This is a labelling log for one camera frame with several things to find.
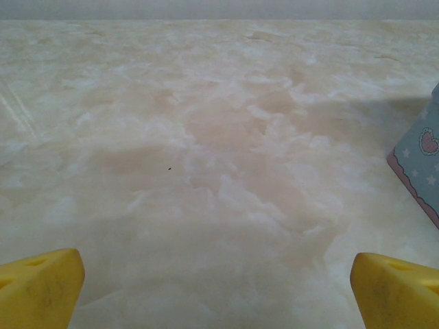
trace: pink scalloped border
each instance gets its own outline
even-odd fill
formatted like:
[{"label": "pink scalloped border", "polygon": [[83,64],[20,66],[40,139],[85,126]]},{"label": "pink scalloped border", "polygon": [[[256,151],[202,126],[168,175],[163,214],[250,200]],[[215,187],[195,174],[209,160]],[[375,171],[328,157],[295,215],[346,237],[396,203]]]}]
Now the pink scalloped border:
[{"label": "pink scalloped border", "polygon": [[412,186],[412,183],[410,182],[410,179],[408,176],[404,173],[404,168],[399,164],[398,158],[395,156],[395,149],[393,149],[388,157],[387,157],[387,163],[390,165],[390,168],[393,169],[393,171],[396,173],[398,178],[402,181],[402,183],[405,185],[407,190],[413,195],[414,199],[419,203],[419,206],[425,211],[425,213],[430,217],[431,221],[433,221],[434,225],[436,225],[437,228],[439,228],[439,216],[438,213],[427,203],[425,203],[424,199],[422,197],[418,196],[418,193]]}]

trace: yellow plastic object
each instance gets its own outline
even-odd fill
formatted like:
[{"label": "yellow plastic object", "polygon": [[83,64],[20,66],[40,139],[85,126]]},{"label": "yellow plastic object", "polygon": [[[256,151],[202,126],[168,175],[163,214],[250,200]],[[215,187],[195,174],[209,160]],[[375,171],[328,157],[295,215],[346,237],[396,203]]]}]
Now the yellow plastic object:
[{"label": "yellow plastic object", "polygon": [[75,249],[0,266],[0,329],[66,329],[83,282]]},{"label": "yellow plastic object", "polygon": [[438,329],[439,271],[358,254],[351,286],[367,329]]}]

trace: white star print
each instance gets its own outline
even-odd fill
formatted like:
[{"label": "white star print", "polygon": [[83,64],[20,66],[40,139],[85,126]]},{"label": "white star print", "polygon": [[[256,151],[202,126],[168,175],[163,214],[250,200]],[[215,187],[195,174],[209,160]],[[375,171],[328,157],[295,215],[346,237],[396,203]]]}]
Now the white star print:
[{"label": "white star print", "polygon": [[427,180],[428,180],[428,185],[434,186],[434,183],[436,183],[436,179],[435,179],[435,177],[433,177],[433,175],[428,177]]}]

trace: wall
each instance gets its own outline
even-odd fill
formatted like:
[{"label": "wall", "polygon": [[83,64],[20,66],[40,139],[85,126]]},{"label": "wall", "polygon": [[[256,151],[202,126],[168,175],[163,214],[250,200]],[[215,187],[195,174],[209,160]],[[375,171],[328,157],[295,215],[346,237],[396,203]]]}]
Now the wall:
[{"label": "wall", "polygon": [[0,19],[438,19],[439,0],[0,0]]}]

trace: white marble veining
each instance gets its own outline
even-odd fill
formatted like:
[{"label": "white marble veining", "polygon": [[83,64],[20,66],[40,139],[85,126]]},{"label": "white marble veining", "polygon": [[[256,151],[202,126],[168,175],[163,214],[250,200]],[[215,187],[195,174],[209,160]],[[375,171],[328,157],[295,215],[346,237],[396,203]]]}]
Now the white marble veining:
[{"label": "white marble veining", "polygon": [[363,328],[357,252],[439,267],[385,162],[435,21],[0,22],[0,262],[76,247],[71,329]]}]

